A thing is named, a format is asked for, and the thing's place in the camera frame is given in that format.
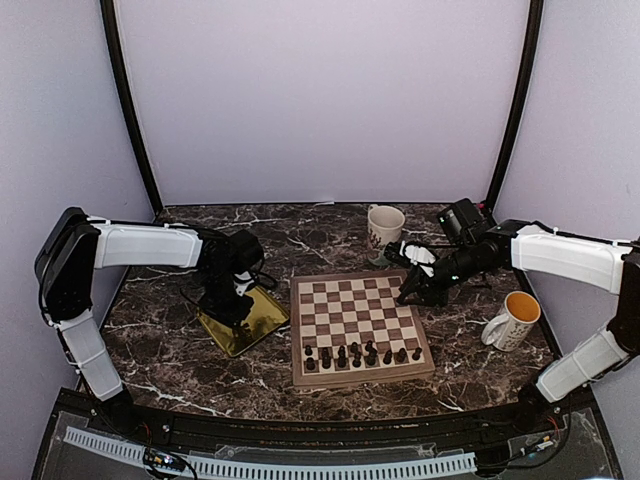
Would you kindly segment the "gold metal tray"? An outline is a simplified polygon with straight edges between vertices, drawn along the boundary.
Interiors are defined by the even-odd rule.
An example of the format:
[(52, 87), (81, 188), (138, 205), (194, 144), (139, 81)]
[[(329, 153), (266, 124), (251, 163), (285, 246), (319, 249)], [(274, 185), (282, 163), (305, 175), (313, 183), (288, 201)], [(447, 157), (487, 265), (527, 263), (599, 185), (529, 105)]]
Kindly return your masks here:
[(289, 321), (289, 312), (264, 288), (255, 287), (246, 295), (254, 301), (249, 316), (243, 322), (252, 326), (251, 337), (243, 337), (238, 334), (238, 327), (227, 327), (201, 309), (197, 310), (197, 319), (203, 328), (229, 357), (239, 356)]

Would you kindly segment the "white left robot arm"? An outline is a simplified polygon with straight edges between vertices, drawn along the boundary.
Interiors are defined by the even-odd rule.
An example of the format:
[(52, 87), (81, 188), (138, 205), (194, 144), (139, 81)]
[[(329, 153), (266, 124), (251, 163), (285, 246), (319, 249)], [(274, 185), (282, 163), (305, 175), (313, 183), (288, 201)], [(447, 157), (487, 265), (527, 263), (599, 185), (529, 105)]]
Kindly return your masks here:
[(176, 223), (117, 221), (63, 211), (34, 261), (38, 308), (54, 328), (89, 392), (105, 403), (103, 421), (120, 436), (141, 427), (94, 318), (95, 280), (103, 270), (170, 267), (195, 274), (195, 304), (213, 320), (239, 327), (249, 316), (265, 253), (247, 230), (231, 234)]

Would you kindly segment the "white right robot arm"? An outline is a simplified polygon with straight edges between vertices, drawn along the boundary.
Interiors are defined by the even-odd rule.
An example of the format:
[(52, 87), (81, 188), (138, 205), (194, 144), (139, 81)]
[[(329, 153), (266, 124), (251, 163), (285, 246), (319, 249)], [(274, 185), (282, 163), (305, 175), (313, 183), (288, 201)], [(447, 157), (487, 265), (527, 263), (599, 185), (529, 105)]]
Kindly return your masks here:
[(407, 269), (401, 305), (444, 306), (448, 291), (472, 277), (504, 269), (589, 285), (617, 299), (611, 320), (570, 353), (553, 361), (523, 391), (510, 413), (521, 434), (534, 432), (549, 416), (549, 405), (567, 397), (639, 355), (639, 244), (570, 233), (534, 220), (496, 222), (485, 207), (463, 198), (436, 216), (449, 254), (436, 246), (395, 241), (385, 257)]

